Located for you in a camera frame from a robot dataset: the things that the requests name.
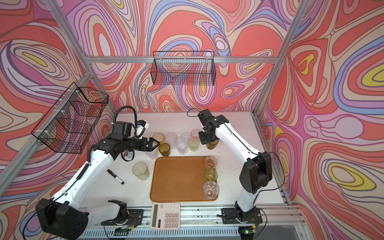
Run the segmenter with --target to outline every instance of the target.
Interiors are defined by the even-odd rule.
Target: psychedelic wallpaper
[[[384,239],[384,1],[314,0],[258,110],[315,239]]]
[[[277,56],[296,1],[64,2],[85,54],[151,56],[212,50],[216,56]],[[116,108],[138,111],[251,111],[271,64],[216,64],[215,86],[153,86],[151,64],[93,64]]]
[[[96,63],[99,76],[116,108],[137,111],[252,111],[268,77],[270,63],[230,63],[227,76],[216,73],[214,86],[153,85],[151,64]]]
[[[30,132],[83,74],[73,49],[43,1],[0,1],[0,174]],[[105,109],[88,146],[109,129]],[[54,153],[42,145],[0,197],[0,239],[22,239],[21,231],[40,198],[60,189],[85,161],[84,153]],[[37,217],[28,239],[46,239]]]

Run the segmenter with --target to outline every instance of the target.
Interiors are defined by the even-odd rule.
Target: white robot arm
[[[137,121],[135,111],[135,125],[116,122],[120,110],[115,114],[111,134],[90,147],[87,161],[80,170],[51,199],[41,199],[37,204],[36,211],[44,232],[74,240],[85,229],[100,222],[111,220],[117,225],[126,223],[127,205],[118,200],[110,200],[92,208],[80,208],[97,178],[119,154],[134,150],[152,151],[160,144],[151,137],[149,141],[141,137],[148,124],[143,120]],[[240,198],[235,202],[235,209],[237,219],[246,221],[253,213],[253,204],[258,193],[272,179],[271,157],[248,144],[222,115],[214,117],[206,109],[198,117],[203,125],[203,131],[199,132],[201,143],[207,144],[221,139],[243,162],[239,177],[243,189]],[[130,137],[132,126],[135,129],[134,137]]]
[[[198,114],[203,131],[199,132],[202,144],[223,141],[243,162],[239,180],[243,186],[241,195],[235,203],[237,219],[241,222],[249,219],[253,213],[257,195],[272,180],[272,162],[267,152],[259,152],[247,143],[223,116],[213,116],[208,109]]]

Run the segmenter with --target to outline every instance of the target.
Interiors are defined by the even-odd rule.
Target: marker
[[[107,169],[107,172],[108,172],[109,174],[111,174],[112,177],[114,177],[119,183],[124,184],[124,181],[121,180],[121,179],[120,179],[114,172],[112,172],[112,171],[109,170],[109,169]]]

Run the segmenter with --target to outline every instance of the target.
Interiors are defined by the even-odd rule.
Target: wire basket
[[[215,85],[213,51],[154,51],[153,85]]]
[[[32,134],[54,152],[80,154],[107,104],[106,93],[77,87],[41,134]]]

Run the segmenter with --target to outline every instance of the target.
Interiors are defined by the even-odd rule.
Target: brown tray
[[[206,156],[159,157],[153,170],[150,198],[153,202],[208,200],[203,194]]]

